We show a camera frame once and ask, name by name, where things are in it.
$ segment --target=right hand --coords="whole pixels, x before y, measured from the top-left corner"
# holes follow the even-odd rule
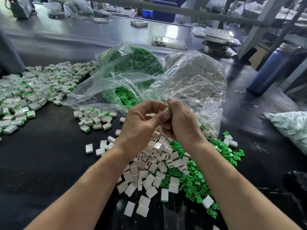
[[[199,145],[207,143],[207,139],[196,123],[194,113],[179,100],[168,98],[167,104],[172,109],[172,130],[163,128],[163,132],[172,139],[177,139],[183,150],[193,152]]]

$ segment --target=pile of white plastic parts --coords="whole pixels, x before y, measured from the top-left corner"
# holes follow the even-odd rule
[[[35,118],[35,111],[48,101],[61,106],[86,75],[98,70],[98,62],[27,67],[22,76],[10,74],[0,79],[0,133],[11,134],[18,126]]]
[[[125,122],[125,118],[122,117],[120,122]],[[116,130],[115,135],[120,135],[120,132],[121,130]],[[107,140],[102,140],[100,142],[100,148],[96,149],[96,155],[103,156],[107,150],[112,148],[116,140],[117,139],[111,136],[109,136]],[[131,197],[136,189],[137,191],[142,191],[143,188],[146,190],[147,197],[141,196],[136,209],[136,213],[141,216],[147,217],[150,200],[158,193],[157,189],[162,180],[164,180],[168,169],[175,167],[183,172],[183,174],[190,175],[187,168],[190,155],[185,152],[185,156],[183,156],[182,159],[179,158],[178,152],[173,152],[169,142],[172,142],[172,139],[167,138],[162,132],[161,126],[157,127],[147,147],[145,147],[123,171],[125,180],[122,181],[122,177],[120,177],[117,181],[117,183],[121,182],[117,185],[118,192],[120,194],[125,192],[128,197]],[[93,144],[86,145],[86,153],[93,152]],[[171,177],[169,188],[161,189],[161,201],[168,202],[169,192],[178,193],[179,185],[179,178]],[[213,199],[208,195],[203,199],[202,204],[208,209],[213,202]],[[131,217],[134,206],[135,203],[129,201],[124,214]]]

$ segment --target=blue water bottle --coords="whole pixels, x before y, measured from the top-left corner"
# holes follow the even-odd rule
[[[299,46],[282,43],[254,77],[247,90],[262,95],[273,84],[284,68],[289,66]]]

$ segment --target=fingernail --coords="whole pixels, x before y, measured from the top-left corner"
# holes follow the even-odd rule
[[[163,112],[163,118],[164,118],[165,120],[170,119],[170,118],[171,118],[171,113],[170,113],[169,111]]]

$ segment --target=forearm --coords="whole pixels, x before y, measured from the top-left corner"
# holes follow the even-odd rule
[[[230,230],[300,229],[209,142],[202,143],[190,154],[200,167]]]
[[[110,149],[26,230],[92,230],[127,166],[123,152]]]

